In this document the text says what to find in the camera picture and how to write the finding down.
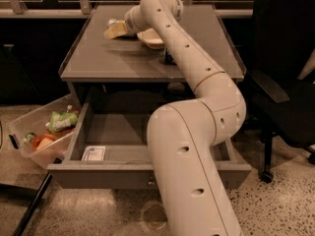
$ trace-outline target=terrazzo floor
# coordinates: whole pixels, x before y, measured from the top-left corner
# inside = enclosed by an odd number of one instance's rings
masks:
[[[4,141],[0,150],[0,183],[38,188],[46,171],[21,157],[8,138],[7,123],[38,106],[2,106],[0,120]],[[288,147],[275,138],[274,181],[261,182],[263,145],[256,133],[233,139],[236,157],[252,166],[237,190],[227,190],[244,235],[314,236],[315,166],[308,153]],[[0,193],[0,235],[12,235],[30,200]],[[171,235],[158,191],[69,190],[52,179],[23,235]]]

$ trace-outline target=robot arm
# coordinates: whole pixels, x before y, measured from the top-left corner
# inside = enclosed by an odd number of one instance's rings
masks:
[[[128,31],[153,28],[196,99],[169,103],[152,115],[148,146],[174,236],[242,235],[210,148],[233,136],[244,99],[221,66],[177,23],[180,0],[141,0],[125,15]]]

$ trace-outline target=black chair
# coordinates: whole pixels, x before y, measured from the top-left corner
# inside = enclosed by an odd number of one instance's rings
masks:
[[[270,183],[274,136],[311,152],[308,160],[315,164],[315,69],[298,79],[310,57],[315,59],[315,0],[255,0],[252,20],[252,59],[240,88],[252,117],[247,123],[261,125],[261,179]]]

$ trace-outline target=caster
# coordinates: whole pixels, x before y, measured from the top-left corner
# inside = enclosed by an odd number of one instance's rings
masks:
[[[267,184],[270,184],[271,182],[273,182],[273,178],[274,178],[273,173],[266,170],[264,170],[260,175],[260,179]]]
[[[310,156],[308,156],[307,160],[310,164],[315,165],[315,153],[311,153]]]

